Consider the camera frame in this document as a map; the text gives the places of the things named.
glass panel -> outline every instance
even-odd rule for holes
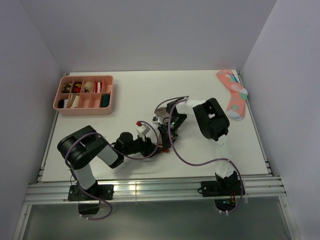
[[[34,205],[23,239],[290,239],[278,197],[248,201],[229,216],[219,215],[211,199],[113,203],[112,215],[97,221],[79,218],[77,204]]]

black mounting bracket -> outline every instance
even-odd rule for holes
[[[201,188],[199,188],[202,197],[226,197],[231,196],[233,191],[236,196],[241,195],[241,182],[237,181],[233,185],[223,190],[219,189],[217,181],[202,181]]]
[[[97,198],[103,200],[112,200],[114,195],[114,186],[112,184],[101,184],[98,185],[98,196]],[[83,192],[80,191],[77,185],[71,185],[68,194],[68,201],[69,202],[79,202],[79,201],[90,201],[95,200],[91,197],[88,197]]]

gray wall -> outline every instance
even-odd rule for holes
[[[60,70],[18,0],[0,1],[0,238],[11,239],[39,172]]]
[[[276,0],[21,0],[65,72],[242,69]]]
[[[320,236],[319,9],[278,0],[243,69],[266,155],[308,240]]]

pink organizer tray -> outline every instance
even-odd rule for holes
[[[81,82],[80,93],[72,93],[74,84]],[[86,82],[92,82],[90,92],[83,92]],[[94,92],[95,83],[102,83],[100,92]],[[65,84],[71,84],[70,93],[62,93]],[[76,108],[71,108],[71,96],[79,96]],[[110,95],[110,102],[107,107],[101,107],[104,95]],[[60,100],[68,99],[66,108],[58,108]],[[64,76],[61,78],[59,88],[56,92],[53,108],[65,116],[89,116],[89,115],[109,115],[112,113],[114,99],[114,78],[112,76]]]

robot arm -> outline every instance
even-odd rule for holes
[[[156,145],[151,142],[149,137],[146,137],[150,128],[140,122],[137,122],[137,125],[138,137],[136,140],[133,139],[131,133],[123,132],[111,148],[105,138],[91,135],[84,138],[71,150],[68,161],[84,190],[94,196],[97,194],[97,181],[90,167],[90,162],[95,156],[114,169],[124,162],[123,155],[141,153],[144,157],[147,157],[153,153]],[[57,146],[63,158],[66,157],[68,150],[76,140],[89,133],[96,133],[96,130],[88,125],[63,138]],[[154,154],[160,152],[161,150],[157,149]]]
[[[174,104],[182,99],[179,98],[168,103],[165,109],[166,112],[169,114]],[[215,98],[210,98],[207,101],[188,99],[176,105],[172,113],[170,126],[173,142],[177,140],[177,131],[188,115],[195,116],[200,131],[205,138],[215,140],[220,146],[225,144],[230,122]],[[154,117],[153,122],[159,122],[159,118]],[[170,148],[168,125],[160,124],[158,130],[162,137],[163,149]]]

